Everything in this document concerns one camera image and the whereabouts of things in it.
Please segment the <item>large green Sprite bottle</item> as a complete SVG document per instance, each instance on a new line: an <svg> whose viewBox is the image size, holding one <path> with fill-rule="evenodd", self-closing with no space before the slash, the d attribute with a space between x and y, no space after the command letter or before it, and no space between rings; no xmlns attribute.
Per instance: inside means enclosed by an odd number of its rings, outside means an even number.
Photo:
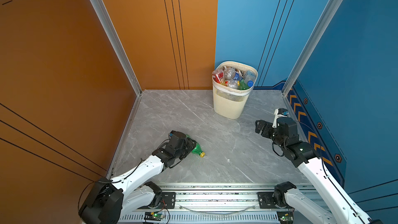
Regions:
<svg viewBox="0 0 398 224"><path fill-rule="evenodd" d="M193 140L189 135L187 135L187 140L193 144L191 152L203 158L205 156L205 152L202 150L201 145L197 141Z"/></svg>

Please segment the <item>small green Sprite bottle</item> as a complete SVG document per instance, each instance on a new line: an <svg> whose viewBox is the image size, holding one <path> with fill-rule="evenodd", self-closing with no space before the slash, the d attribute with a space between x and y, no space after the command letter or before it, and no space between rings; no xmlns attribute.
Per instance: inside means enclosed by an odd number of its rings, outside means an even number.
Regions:
<svg viewBox="0 0 398 224"><path fill-rule="evenodd" d="M241 80L239 83L238 89L239 90L248 90L250 87L245 83L244 80Z"/></svg>

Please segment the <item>pale blue label bottle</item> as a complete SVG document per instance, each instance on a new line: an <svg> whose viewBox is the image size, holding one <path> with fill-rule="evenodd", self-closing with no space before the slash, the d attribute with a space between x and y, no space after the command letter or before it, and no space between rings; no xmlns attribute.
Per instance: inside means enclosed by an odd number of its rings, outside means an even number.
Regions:
<svg viewBox="0 0 398 224"><path fill-rule="evenodd" d="M256 79L257 79L257 76L253 71L248 70L245 73L244 82L249 88L251 88L255 84Z"/></svg>

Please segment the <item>clear bottle red label yellow cap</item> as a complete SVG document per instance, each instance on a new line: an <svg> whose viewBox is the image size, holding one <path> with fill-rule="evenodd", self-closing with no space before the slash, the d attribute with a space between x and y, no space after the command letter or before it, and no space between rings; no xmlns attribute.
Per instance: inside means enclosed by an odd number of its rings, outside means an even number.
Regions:
<svg viewBox="0 0 398 224"><path fill-rule="evenodd" d="M232 88L232 89L239 89L239 81L238 80L226 80L225 86Z"/></svg>

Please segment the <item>clear bottle blue cap front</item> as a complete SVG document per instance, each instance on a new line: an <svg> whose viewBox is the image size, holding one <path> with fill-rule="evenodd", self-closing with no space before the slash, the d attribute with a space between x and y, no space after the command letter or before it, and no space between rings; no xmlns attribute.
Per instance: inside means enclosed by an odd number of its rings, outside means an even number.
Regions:
<svg viewBox="0 0 398 224"><path fill-rule="evenodd" d="M243 79L242 72L234 67L224 67L223 74L225 80L241 81Z"/></svg>

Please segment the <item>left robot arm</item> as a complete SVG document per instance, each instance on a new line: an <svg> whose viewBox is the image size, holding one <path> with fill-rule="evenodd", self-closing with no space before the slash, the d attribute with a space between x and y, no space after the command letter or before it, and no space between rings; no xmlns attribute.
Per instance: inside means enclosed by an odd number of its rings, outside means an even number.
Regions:
<svg viewBox="0 0 398 224"><path fill-rule="evenodd" d="M78 202L78 215L85 224L116 224L121 216L147 206L165 209L162 189L151 178L177 166L189 154L203 158L201 145L189 135L171 131L168 138L145 160L131 170L91 183L84 202Z"/></svg>

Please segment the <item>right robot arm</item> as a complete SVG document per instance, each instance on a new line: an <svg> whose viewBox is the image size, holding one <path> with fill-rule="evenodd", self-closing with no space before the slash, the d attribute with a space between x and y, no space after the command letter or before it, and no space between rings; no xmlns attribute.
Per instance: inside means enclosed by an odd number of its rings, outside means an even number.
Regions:
<svg viewBox="0 0 398 224"><path fill-rule="evenodd" d="M257 120L256 133L272 140L322 197L328 210L306 197L293 183L275 186L273 198L278 207L298 210L313 224L380 224L372 219L329 172L321 155L308 142L300 140L296 122L280 116L273 123Z"/></svg>

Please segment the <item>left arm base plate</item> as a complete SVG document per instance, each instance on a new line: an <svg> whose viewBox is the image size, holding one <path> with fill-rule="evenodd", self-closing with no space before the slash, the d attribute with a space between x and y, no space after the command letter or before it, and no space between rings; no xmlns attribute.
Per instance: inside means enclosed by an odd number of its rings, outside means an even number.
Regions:
<svg viewBox="0 0 398 224"><path fill-rule="evenodd" d="M176 203L176 192L162 192L161 196L155 196L155 199L147 206L142 206L140 209L174 209Z"/></svg>

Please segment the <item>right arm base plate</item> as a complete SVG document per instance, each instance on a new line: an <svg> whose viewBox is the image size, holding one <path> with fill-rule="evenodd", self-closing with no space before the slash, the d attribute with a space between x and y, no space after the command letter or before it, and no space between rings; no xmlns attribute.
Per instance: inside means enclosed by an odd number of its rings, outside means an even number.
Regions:
<svg viewBox="0 0 398 224"><path fill-rule="evenodd" d="M260 209L266 208L296 208L301 207L300 203L294 201L291 197L288 199L288 194L282 191L274 192L258 192L257 193L258 202Z"/></svg>

